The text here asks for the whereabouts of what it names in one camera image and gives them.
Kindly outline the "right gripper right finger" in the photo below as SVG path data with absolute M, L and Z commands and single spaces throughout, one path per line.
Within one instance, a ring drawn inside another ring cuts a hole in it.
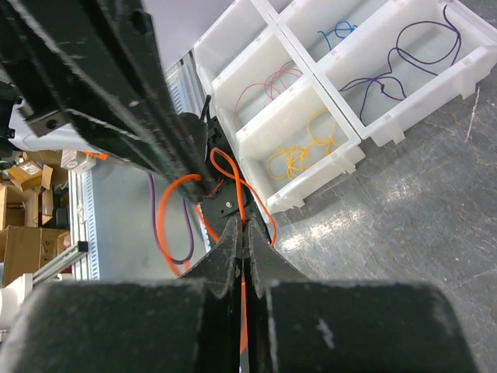
M 244 232 L 253 372 L 475 372 L 455 311 L 423 281 L 316 280 Z

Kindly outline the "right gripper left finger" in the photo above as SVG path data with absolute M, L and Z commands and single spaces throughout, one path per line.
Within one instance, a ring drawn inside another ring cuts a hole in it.
M 173 280 L 36 286 L 1 346 L 3 372 L 236 372 L 242 224 Z

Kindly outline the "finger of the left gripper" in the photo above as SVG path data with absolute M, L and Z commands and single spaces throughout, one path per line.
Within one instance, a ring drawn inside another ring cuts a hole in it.
M 70 123 L 94 148 L 168 181 L 188 174 L 151 16 L 139 1 L 3 1 L 1 117 Z

